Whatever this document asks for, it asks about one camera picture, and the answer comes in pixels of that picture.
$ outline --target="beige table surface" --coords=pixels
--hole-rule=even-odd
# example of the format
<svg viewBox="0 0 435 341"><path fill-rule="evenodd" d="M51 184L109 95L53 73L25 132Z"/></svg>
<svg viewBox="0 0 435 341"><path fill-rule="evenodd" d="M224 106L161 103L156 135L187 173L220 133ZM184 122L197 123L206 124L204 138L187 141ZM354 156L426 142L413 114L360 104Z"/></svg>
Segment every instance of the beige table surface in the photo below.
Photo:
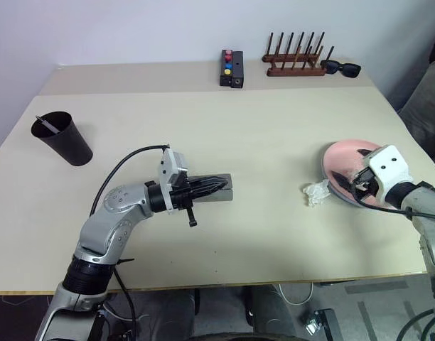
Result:
<svg viewBox="0 0 435 341"><path fill-rule="evenodd" d="M415 180L435 185L434 163L365 75L274 79L263 76L266 65L248 62L245 88L231 90L216 85L215 64L66 67L52 75L0 148L0 294L53 292L108 172L130 151L165 143L185 154L190 175L231 173L234 200L196 204L194 228L184 211L139 224L123 254L136 260L119 266L129 288L424 271L407 219L334 196L310 208L301 192L322 180L321 154L342 139L394 144ZM31 136L34 116L55 110L72 114L94 151L86 166L68 165ZM156 180L160 157L135 157L108 189Z"/></svg>

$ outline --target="black sunglasses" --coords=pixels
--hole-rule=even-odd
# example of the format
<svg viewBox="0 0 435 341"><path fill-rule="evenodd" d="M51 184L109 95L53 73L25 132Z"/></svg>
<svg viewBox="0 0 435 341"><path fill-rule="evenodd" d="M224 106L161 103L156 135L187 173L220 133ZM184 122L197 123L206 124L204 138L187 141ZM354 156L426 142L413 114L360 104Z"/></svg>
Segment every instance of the black sunglasses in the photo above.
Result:
<svg viewBox="0 0 435 341"><path fill-rule="evenodd" d="M346 63L341 64L336 60L322 60L320 62L322 68L326 69L326 73L337 73L337 71L342 71L343 75L350 78L355 78L360 74L361 67L356 64Z"/></svg>

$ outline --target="pink plate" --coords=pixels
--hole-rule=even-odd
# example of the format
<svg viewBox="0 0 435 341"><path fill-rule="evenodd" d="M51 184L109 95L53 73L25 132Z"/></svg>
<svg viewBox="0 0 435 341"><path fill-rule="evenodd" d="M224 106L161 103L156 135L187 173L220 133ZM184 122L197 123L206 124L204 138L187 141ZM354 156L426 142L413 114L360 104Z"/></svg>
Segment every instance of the pink plate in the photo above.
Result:
<svg viewBox="0 0 435 341"><path fill-rule="evenodd" d="M323 172L330 180L330 188L335 194L347 202L356 204L352 194L339 186L331 172L340 173L353 180L355 175L361 171L363 166L363 155L357 152L358 149L374 151L380 148L377 144L363 140L343 140L331 145L323 156ZM379 206L374 197L368 197L365 202L370 205Z"/></svg>

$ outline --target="floor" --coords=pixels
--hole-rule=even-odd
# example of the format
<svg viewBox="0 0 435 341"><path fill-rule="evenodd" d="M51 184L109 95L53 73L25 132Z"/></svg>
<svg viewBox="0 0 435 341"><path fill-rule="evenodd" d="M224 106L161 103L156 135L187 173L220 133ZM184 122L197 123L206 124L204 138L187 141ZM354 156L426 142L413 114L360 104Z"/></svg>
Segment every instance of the floor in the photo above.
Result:
<svg viewBox="0 0 435 341"><path fill-rule="evenodd" d="M307 283L284 284L282 288L291 301L301 301L309 292ZM240 287L207 288L200 292L195 335L252 331L245 320ZM149 315L140 320L141 341L149 341L152 321L170 294L169 291L157 291L131 295L137 315ZM32 340L47 309L48 299L47 296L0 296L0 341ZM118 314L129 316L123 295L113 297L110 304ZM315 309L332 308L344 340L393 341L408 319L433 305L428 276L416 275L343 282L332 286L315 285L309 303L289 308L297 336L307 340L322 341L326 337L322 330L311 337L300 322L301 317ZM109 320L112 328L117 328L117 321L113 318ZM404 341L419 340L421 329L428 320L426 318L416 324Z"/></svg>

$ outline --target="white wall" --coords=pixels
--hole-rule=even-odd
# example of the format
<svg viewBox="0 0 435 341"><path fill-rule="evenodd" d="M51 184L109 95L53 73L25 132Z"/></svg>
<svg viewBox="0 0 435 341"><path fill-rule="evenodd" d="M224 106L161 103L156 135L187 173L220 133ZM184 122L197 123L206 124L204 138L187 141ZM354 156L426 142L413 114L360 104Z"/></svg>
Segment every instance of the white wall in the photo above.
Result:
<svg viewBox="0 0 435 341"><path fill-rule="evenodd" d="M435 0L0 0L0 144L57 64L254 59L301 30L389 96L435 39Z"/></svg>

